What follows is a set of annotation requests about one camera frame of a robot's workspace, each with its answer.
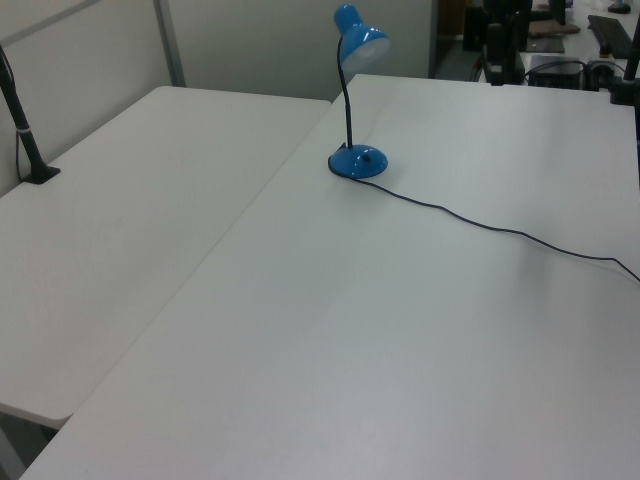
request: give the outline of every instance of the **desk lamp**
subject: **desk lamp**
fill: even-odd
[[[351,104],[344,71],[356,73],[373,63],[387,50],[389,38],[377,28],[362,22],[356,7],[342,5],[336,10],[333,20],[340,31],[338,42],[338,73],[344,94],[347,118],[347,144],[343,144],[329,158],[329,168],[336,175],[350,178],[367,178],[382,173],[387,168],[387,157],[380,150],[368,145],[354,145],[351,135]]]
[[[20,105],[20,99],[18,98],[18,93],[16,92],[16,84],[13,78],[13,72],[11,71],[9,61],[7,60],[7,57],[5,56],[4,50],[2,50],[1,46],[0,88],[2,89],[4,99],[9,106],[9,111],[11,112],[11,116],[13,117],[13,122],[16,125],[16,132],[22,140],[24,149],[27,152],[27,156],[29,157],[29,162],[31,163],[31,174],[22,179],[22,181],[35,183],[36,185],[42,185],[51,177],[54,177],[55,175],[60,173],[60,169],[48,166],[46,163],[44,163],[42,157],[40,156],[38,145],[36,145],[36,140],[33,138],[33,133],[31,133],[31,127],[29,127],[27,117],[24,114],[22,105]]]

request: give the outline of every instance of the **white table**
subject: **white table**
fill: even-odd
[[[375,182],[640,270],[631,108],[368,76],[350,91],[354,140],[389,157]],[[25,480],[636,478],[640,285],[333,176],[343,114]]]
[[[531,64],[531,57],[533,55],[544,56],[568,56],[576,57],[583,62],[590,60],[598,60],[600,52],[600,44],[593,35],[593,32],[588,28],[589,15],[597,15],[600,17],[616,18],[620,21],[629,37],[633,39],[633,34],[636,29],[636,23],[638,21],[638,13],[640,12],[640,2],[634,2],[631,5],[631,13],[626,15],[620,15],[615,13],[609,13],[606,10],[597,10],[591,6],[592,2],[585,0],[574,0],[573,8],[567,10],[567,23],[572,23],[580,27],[580,32],[570,35],[565,35],[562,39],[564,43],[564,54],[559,53],[522,53],[522,60],[525,64],[525,68],[528,70]],[[622,68],[627,66],[626,60],[617,60],[611,56],[607,60],[612,61],[620,65]],[[621,75],[622,72],[616,69],[616,75]]]
[[[0,200],[0,411],[60,427],[328,109],[160,88]]]

